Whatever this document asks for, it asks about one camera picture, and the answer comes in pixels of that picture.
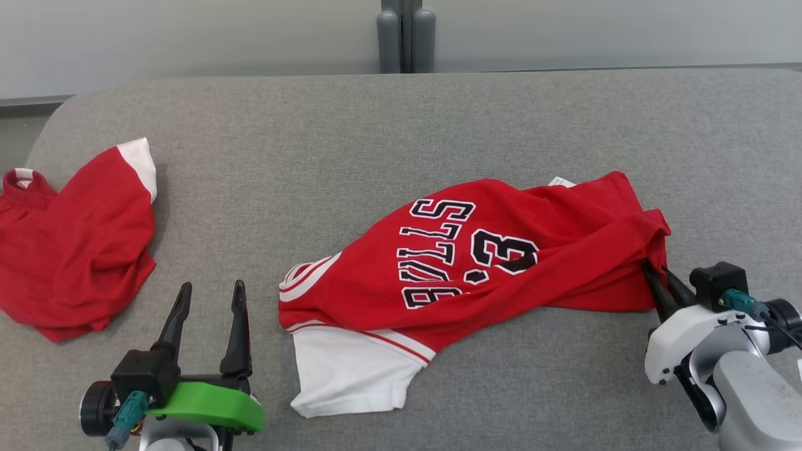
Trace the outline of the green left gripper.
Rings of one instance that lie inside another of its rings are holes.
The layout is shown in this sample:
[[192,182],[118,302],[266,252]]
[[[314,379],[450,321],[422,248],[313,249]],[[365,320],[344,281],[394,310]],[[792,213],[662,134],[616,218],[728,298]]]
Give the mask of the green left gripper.
[[[179,289],[160,337],[152,350],[178,352],[183,326],[191,308],[192,283]],[[257,433],[264,427],[264,408],[253,396],[253,373],[246,287],[237,280],[231,303],[233,313],[226,354],[219,365],[222,375],[179,376],[177,387],[162,408],[149,408],[147,416],[167,417],[238,433]]]

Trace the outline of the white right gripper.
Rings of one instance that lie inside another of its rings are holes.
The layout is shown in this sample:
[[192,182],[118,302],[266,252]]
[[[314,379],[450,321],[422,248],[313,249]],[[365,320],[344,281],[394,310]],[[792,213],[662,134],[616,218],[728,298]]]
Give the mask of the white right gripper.
[[662,268],[666,287],[648,259],[641,264],[662,323],[650,335],[645,352],[645,374],[651,383],[675,379],[674,368],[684,359],[688,360],[691,377],[700,383],[728,352],[767,356],[770,339],[768,332],[762,330],[764,323],[738,311],[709,311],[697,305],[693,290],[670,269]]

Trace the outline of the red Bulls jersey shirt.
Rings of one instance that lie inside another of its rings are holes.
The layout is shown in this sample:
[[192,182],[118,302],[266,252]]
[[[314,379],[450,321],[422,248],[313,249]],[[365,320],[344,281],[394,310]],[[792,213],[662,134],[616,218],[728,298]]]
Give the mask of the red Bulls jersey shirt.
[[306,418],[403,408],[437,353],[542,306],[652,310],[642,262],[665,265],[669,234],[618,171],[530,189],[485,178],[413,200],[279,285],[300,385],[290,405]]

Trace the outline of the red shorts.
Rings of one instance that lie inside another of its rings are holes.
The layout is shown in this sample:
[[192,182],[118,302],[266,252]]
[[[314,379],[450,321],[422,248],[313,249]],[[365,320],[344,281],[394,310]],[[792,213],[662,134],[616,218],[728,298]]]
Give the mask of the red shorts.
[[60,191],[16,168],[0,186],[0,311],[53,343],[103,331],[155,261],[157,169],[146,138],[101,152]]

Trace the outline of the grey fabric sofa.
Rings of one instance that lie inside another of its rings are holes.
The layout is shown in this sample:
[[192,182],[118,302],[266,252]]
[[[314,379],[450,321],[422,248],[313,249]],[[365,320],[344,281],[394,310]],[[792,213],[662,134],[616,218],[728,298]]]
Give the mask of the grey fabric sofa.
[[53,345],[0,312],[0,451],[104,451],[78,406],[158,337],[193,284],[183,371],[218,370],[246,283],[266,427],[236,451],[716,451],[681,386],[643,371],[652,312],[539,309],[445,349],[391,413],[304,419],[277,320],[293,265],[459,182],[519,188],[625,172],[671,228],[669,268],[728,261],[802,306],[802,71],[656,69],[157,80],[77,95],[26,166],[60,188],[146,137],[157,268],[106,331]]

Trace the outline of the grey metal frame post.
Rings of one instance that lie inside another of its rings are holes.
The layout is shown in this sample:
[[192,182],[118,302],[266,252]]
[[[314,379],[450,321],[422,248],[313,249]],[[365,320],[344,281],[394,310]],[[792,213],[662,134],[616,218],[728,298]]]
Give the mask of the grey metal frame post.
[[436,16],[423,0],[380,0],[376,17],[381,74],[435,71]]

